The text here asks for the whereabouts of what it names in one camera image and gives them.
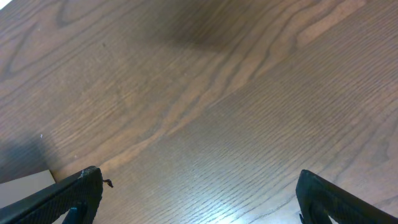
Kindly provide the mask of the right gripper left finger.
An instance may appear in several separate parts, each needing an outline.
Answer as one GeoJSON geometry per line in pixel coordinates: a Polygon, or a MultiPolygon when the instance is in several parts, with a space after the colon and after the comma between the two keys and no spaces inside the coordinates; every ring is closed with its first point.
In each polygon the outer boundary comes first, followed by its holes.
{"type": "Polygon", "coordinates": [[[62,215],[66,215],[63,223],[92,224],[104,184],[113,187],[111,180],[103,179],[100,168],[89,166],[2,208],[1,224],[53,223],[62,215]]]}

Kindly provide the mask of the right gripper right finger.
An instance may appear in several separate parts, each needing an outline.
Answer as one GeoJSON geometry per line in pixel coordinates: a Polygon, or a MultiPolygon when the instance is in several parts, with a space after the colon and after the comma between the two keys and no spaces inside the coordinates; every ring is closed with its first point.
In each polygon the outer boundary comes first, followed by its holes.
{"type": "Polygon", "coordinates": [[[309,170],[302,170],[296,185],[303,224],[397,223],[397,218],[355,197],[309,170]]]}

